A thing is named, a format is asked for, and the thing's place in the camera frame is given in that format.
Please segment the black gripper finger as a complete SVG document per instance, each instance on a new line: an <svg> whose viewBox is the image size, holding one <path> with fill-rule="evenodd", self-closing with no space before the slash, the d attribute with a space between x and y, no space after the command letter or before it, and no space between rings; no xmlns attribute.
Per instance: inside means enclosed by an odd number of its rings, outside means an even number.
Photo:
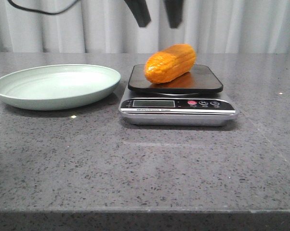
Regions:
<svg viewBox="0 0 290 231"><path fill-rule="evenodd" d="M178 28L183 20L184 0L164 0L170 28Z"/></svg>
<svg viewBox="0 0 290 231"><path fill-rule="evenodd" d="M147 27L151 22L151 17L146 0L124 0L132 12L139 27Z"/></svg>

